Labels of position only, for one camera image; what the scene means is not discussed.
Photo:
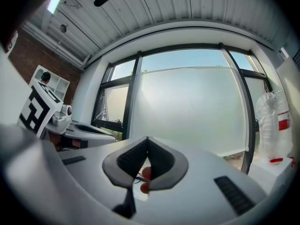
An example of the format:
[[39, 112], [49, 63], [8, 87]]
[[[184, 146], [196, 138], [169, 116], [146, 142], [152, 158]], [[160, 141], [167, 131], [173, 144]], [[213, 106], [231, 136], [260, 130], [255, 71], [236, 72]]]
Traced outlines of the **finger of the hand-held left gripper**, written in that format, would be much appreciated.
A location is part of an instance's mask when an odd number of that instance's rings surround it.
[[66, 138], [70, 138], [71, 144], [77, 142], [77, 148], [91, 148], [103, 146], [114, 143], [115, 137], [113, 135], [101, 135], [79, 131], [76, 128], [67, 128], [63, 134]]
[[87, 132], [87, 133], [101, 134], [101, 135], [112, 135], [111, 133], [109, 133], [107, 131], [104, 131], [102, 129], [99, 129], [97, 127], [90, 126], [90, 125], [85, 125], [85, 124], [80, 124], [80, 123], [75, 124], [74, 128], [78, 129], [79, 131]]

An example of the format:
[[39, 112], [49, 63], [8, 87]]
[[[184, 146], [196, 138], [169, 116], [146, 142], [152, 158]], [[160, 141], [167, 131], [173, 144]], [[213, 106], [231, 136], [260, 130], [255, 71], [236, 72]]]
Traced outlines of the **white storage box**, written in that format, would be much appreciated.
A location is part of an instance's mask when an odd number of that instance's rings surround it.
[[272, 163], [266, 158], [259, 157], [252, 161], [248, 176], [269, 195], [285, 187], [295, 171], [293, 166], [294, 160], [289, 157]]

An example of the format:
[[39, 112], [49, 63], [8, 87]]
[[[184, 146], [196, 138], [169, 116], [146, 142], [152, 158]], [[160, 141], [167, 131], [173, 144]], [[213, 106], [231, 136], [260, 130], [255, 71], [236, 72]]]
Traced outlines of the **person's right hand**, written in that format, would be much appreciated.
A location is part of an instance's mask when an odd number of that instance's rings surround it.
[[[151, 180], [151, 167], [145, 167], [142, 171], [142, 176], [146, 179], [146, 180]], [[140, 186], [140, 190], [141, 192], [143, 192], [144, 194], [148, 194], [149, 193], [149, 182], [145, 182]]]

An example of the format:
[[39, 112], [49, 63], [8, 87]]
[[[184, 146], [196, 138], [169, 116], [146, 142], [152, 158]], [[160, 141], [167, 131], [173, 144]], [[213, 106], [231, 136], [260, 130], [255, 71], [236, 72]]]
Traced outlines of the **black window frame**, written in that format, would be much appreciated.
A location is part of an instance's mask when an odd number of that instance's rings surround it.
[[131, 123], [140, 75], [177, 68], [231, 68], [246, 111], [247, 148], [239, 153], [243, 154], [240, 170], [247, 173], [254, 155], [256, 125], [246, 79], [253, 78], [261, 84], [266, 80], [266, 75], [258, 70], [257, 65], [258, 60], [250, 50], [222, 43], [172, 45], [137, 52], [108, 65], [98, 90], [91, 123], [122, 133], [122, 139], [132, 138]]

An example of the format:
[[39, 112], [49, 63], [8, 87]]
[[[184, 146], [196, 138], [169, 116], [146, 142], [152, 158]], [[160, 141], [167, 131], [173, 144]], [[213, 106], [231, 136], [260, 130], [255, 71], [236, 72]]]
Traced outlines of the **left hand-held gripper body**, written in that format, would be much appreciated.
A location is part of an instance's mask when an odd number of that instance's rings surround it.
[[18, 119], [18, 125], [33, 132], [40, 138], [46, 128], [63, 134], [72, 119], [72, 106], [63, 104], [50, 88], [34, 80], [32, 92], [26, 100]]

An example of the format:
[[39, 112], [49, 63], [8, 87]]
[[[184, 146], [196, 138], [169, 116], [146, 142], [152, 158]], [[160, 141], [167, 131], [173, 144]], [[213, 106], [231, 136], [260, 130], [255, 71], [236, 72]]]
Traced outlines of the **frosted window film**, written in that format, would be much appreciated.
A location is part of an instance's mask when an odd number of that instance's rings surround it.
[[185, 67], [140, 75], [130, 135], [198, 146], [222, 157], [245, 151], [248, 123], [233, 70]]

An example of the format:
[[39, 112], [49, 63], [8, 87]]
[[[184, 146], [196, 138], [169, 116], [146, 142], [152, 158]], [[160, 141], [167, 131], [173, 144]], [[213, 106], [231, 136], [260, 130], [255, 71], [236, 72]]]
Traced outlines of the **white cubby shelf unit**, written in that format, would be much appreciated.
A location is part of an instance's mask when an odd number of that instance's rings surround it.
[[50, 77], [50, 81], [48, 82], [47, 86], [49, 87], [49, 89], [61, 100], [64, 101], [66, 92], [68, 90], [69, 84], [70, 82], [58, 75], [56, 75], [55, 73], [52, 73], [50, 70], [44, 68], [41, 65], [38, 65], [31, 80], [29, 85], [32, 85], [32, 83], [37, 80], [40, 81], [41, 77], [43, 75], [44, 72], [49, 72], [51, 77]]

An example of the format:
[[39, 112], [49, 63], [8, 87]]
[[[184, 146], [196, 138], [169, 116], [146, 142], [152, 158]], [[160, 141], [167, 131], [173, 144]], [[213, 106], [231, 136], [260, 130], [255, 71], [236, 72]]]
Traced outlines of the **clear plastic bag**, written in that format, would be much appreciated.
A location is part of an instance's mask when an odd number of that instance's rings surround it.
[[270, 163], [279, 163], [293, 148], [289, 106], [284, 92], [274, 90], [261, 95], [255, 112], [260, 132], [259, 155]]

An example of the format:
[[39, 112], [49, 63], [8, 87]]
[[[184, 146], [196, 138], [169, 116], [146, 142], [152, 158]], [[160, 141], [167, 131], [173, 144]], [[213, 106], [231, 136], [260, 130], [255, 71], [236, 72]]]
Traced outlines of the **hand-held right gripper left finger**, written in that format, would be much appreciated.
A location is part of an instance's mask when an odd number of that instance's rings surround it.
[[54, 146], [36, 136], [7, 138], [7, 186], [44, 225], [147, 225], [108, 208], [69, 172]]

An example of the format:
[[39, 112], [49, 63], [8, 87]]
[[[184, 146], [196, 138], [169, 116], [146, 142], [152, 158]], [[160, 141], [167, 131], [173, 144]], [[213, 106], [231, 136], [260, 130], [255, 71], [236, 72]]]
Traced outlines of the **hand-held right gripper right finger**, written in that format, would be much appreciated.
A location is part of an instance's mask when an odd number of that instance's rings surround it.
[[135, 221], [144, 225], [218, 225], [234, 220], [266, 198], [247, 174], [222, 157], [198, 146], [158, 138], [181, 152], [189, 167], [184, 178], [168, 190], [151, 191], [136, 199]]

